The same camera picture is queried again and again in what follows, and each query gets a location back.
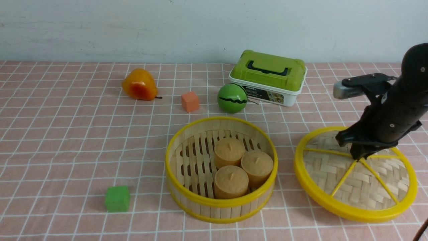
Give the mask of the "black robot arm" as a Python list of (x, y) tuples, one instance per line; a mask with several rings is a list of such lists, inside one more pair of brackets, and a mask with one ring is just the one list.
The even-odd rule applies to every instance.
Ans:
[(428, 109), (428, 44), (408, 49), (399, 77), (373, 73), (336, 82), (333, 96), (349, 99), (365, 95), (370, 105), (361, 118), (336, 135), (338, 145), (351, 145), (354, 160), (396, 147), (408, 133), (421, 127)]

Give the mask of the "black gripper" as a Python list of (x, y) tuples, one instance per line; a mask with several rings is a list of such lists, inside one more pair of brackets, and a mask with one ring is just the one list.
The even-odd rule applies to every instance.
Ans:
[(422, 76), (401, 75), (391, 87), (365, 107), (358, 122), (340, 131), (339, 145), (351, 144), (353, 160), (367, 159), (377, 149), (391, 148), (421, 126)]

